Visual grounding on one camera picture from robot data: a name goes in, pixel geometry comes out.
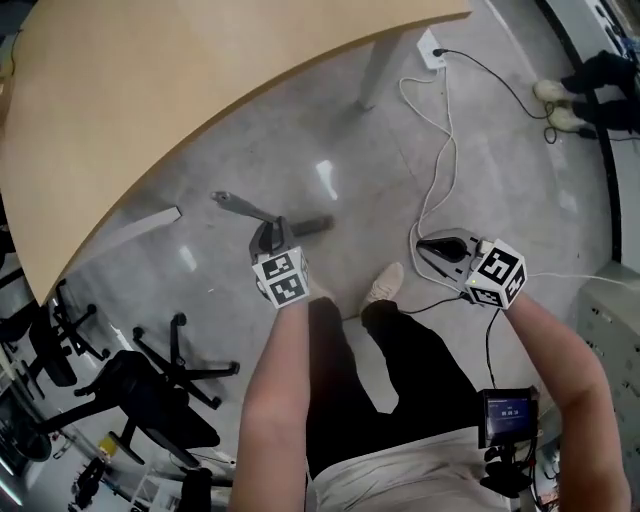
black cable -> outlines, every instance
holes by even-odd
[[[615,142],[625,142],[627,140],[640,140],[640,137],[627,137],[625,139],[612,139],[611,137],[609,137],[609,140],[613,140]]]
[[[518,95],[514,92],[514,90],[511,88],[511,86],[505,82],[501,77],[499,77],[496,73],[494,73],[493,71],[491,71],[487,66],[485,66],[484,64],[482,64],[482,62],[474,59],[471,55],[467,55],[464,52],[459,52],[457,50],[447,50],[445,48],[439,48],[437,50],[434,50],[433,55],[435,55],[436,57],[439,57],[440,55],[442,55],[443,53],[455,53],[457,55],[462,55],[463,57],[466,57],[467,59],[472,60],[473,62],[475,62],[478,66],[480,66],[482,69],[484,69],[487,73],[493,75],[496,79],[498,79],[500,81],[500,83],[502,85],[504,85],[509,92],[512,94],[512,96],[516,99],[516,101],[520,104],[520,106],[522,107],[522,110],[525,111],[525,113],[531,118],[531,119],[548,119],[549,116],[551,115],[551,112],[553,112],[553,108],[551,109],[551,112],[548,111],[548,109],[545,106],[545,110],[546,110],[546,114],[544,116],[536,116],[534,114],[532,114],[531,112],[529,112],[529,110],[527,109],[527,107],[524,106],[524,103],[522,103],[522,101],[520,100],[520,98],[518,98]]]
[[[527,114],[531,119],[538,119],[538,120],[546,119],[547,122],[549,121],[549,116],[551,114],[553,114],[553,111],[555,109],[555,106],[552,103],[545,103],[544,109],[545,109],[546,115],[544,115],[544,116],[533,115],[531,112],[529,112],[527,107],[524,106],[524,103],[522,103],[522,100],[520,100],[518,95],[511,88],[511,86],[509,86],[509,84],[507,84],[507,82],[505,82],[496,73],[491,71],[487,66],[482,64],[482,62],[474,59],[471,55],[467,55],[466,53],[459,52],[457,50],[448,50],[446,48],[438,48],[438,49],[433,51],[433,55],[436,56],[436,57],[441,56],[443,53],[455,53],[457,55],[462,55],[463,57],[466,57],[467,59],[472,60],[478,66],[480,66],[482,69],[484,69],[487,73],[489,73],[492,76],[494,76],[502,85],[504,85],[509,90],[511,95],[516,99],[516,101],[518,102],[518,104],[520,105],[522,110],[524,110],[525,114]],[[568,131],[568,130],[561,130],[560,128],[556,128],[555,126],[549,125],[544,129],[544,132],[542,133],[545,142],[547,144],[555,144],[556,141],[558,140],[558,132],[560,132],[560,133],[571,133],[571,134],[574,134],[574,135],[578,135],[580,138],[589,139],[589,140],[596,140],[598,138],[598,135],[596,134],[596,132],[594,130],[590,129],[590,128],[580,128],[580,129],[578,129],[576,131]],[[626,142],[626,141],[629,141],[629,140],[640,140],[640,137],[625,137],[625,138],[622,138],[622,139],[609,137],[609,140],[613,141],[613,142]]]
[[[493,317],[491,317],[491,322],[489,322],[489,326],[487,327],[487,334],[485,336],[485,348],[487,352],[487,368],[489,368],[489,375],[491,375],[491,384],[493,384],[493,389],[498,389],[498,387],[496,386],[496,379],[493,376],[493,369],[491,368],[491,356],[489,354],[489,335],[491,334],[491,326],[493,325],[493,322],[498,316],[498,313],[500,313],[500,310],[496,309],[496,312],[493,314]]]
[[[202,457],[203,459],[212,460],[212,461],[218,462],[220,464],[231,464],[230,462],[228,462],[226,460],[216,459],[215,457],[209,457],[208,455],[202,455],[201,453],[192,453],[192,452],[189,452],[189,453],[191,455],[193,455],[194,457]]]
[[[422,313],[423,311],[429,311],[431,308],[435,308],[436,306],[439,306],[440,304],[444,304],[445,302],[454,302],[456,300],[460,300],[460,299],[463,299],[463,298],[464,298],[464,293],[461,293],[457,297],[451,297],[449,299],[443,299],[440,302],[436,302],[435,304],[431,304],[430,306],[427,306],[426,308],[416,309],[415,311],[404,311],[402,309],[399,309],[398,311],[400,311],[400,313],[404,313],[405,315],[416,315],[418,313]]]
[[[542,504],[542,500],[540,499],[540,495],[538,494],[538,484],[536,482],[536,463],[535,463],[535,460],[534,460],[534,463],[531,466],[531,469],[529,471],[529,477],[531,478],[531,483],[533,485],[533,501],[534,501],[536,507],[538,507],[539,510],[542,510],[542,512],[546,512],[547,507],[546,507],[546,505]]]
[[[544,477],[545,477],[547,480],[551,480],[552,482],[555,482],[555,481],[556,481],[556,477],[558,476],[557,474],[554,474],[553,476],[549,476],[549,475],[547,474],[547,470],[546,470],[546,469],[543,469],[543,470],[542,470],[542,473],[544,474]]]
[[[9,52],[9,58],[11,59],[11,74],[9,76],[13,76],[16,74],[16,60],[13,57],[13,50],[16,47],[16,41],[18,40],[18,36],[22,32],[22,29],[18,29],[18,31],[14,34],[13,42],[11,43],[11,50]]]

table leg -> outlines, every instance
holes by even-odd
[[[398,78],[400,66],[411,50],[416,47],[425,30],[426,28],[394,32],[375,42],[360,85],[358,103],[362,108],[369,110],[375,107],[389,83]]]
[[[153,215],[149,215],[144,219],[137,220],[132,222],[131,224],[127,224],[124,227],[121,227],[111,233],[105,234],[103,236],[96,236],[86,247],[82,250],[82,252],[78,255],[75,261],[71,264],[71,267],[67,270],[67,274],[73,272],[81,265],[84,265],[87,261],[103,254],[111,249],[122,245],[133,238],[140,236],[143,233],[147,233],[148,231],[152,231],[161,226],[166,226],[167,224],[171,224],[175,222],[181,217],[180,210],[175,206],[163,210],[158,213],[154,213]]]

person's leg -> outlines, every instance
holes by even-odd
[[[573,113],[580,119],[599,124],[609,130],[635,130],[640,133],[640,102],[632,100],[607,101],[601,105],[574,101]]]
[[[572,76],[563,78],[560,82],[574,94],[582,94],[605,85],[617,85],[628,98],[632,98],[636,71],[633,62],[602,51],[587,59]]]
[[[343,460],[393,446],[362,387],[340,311],[329,298],[309,303],[311,402],[307,460],[311,477]]]
[[[386,359],[404,442],[475,426],[476,390],[440,336],[387,300],[370,304],[362,325]]]
[[[573,75],[559,82],[546,79],[536,82],[533,93],[543,102],[571,102],[574,94],[583,94],[605,85],[617,85],[628,99],[632,99],[635,97],[636,72],[633,62],[602,51],[587,59]]]

sneaker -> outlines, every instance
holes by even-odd
[[[553,80],[540,80],[533,85],[533,94],[543,102],[557,103],[559,101],[571,101],[573,94],[567,91],[560,82]]]
[[[322,299],[323,297],[331,299],[332,302],[336,301],[335,295],[319,285],[309,273],[309,300]]]
[[[373,282],[371,290],[362,301],[360,313],[372,302],[393,299],[400,290],[402,281],[404,281],[404,268],[402,263],[396,261],[385,268]]]
[[[549,124],[563,132],[575,132],[587,122],[576,116],[570,108],[556,107],[549,116]]]

forearm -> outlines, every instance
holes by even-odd
[[[629,510],[618,427],[600,361],[524,293],[506,316],[562,414],[561,510]]]
[[[296,302],[278,312],[245,395],[229,510],[304,508],[309,388],[308,305]]]
[[[604,370],[584,341],[521,293],[505,315],[560,409],[589,391],[609,392]]]
[[[243,420],[304,424],[309,409],[309,315],[304,301],[278,312],[244,399]]]

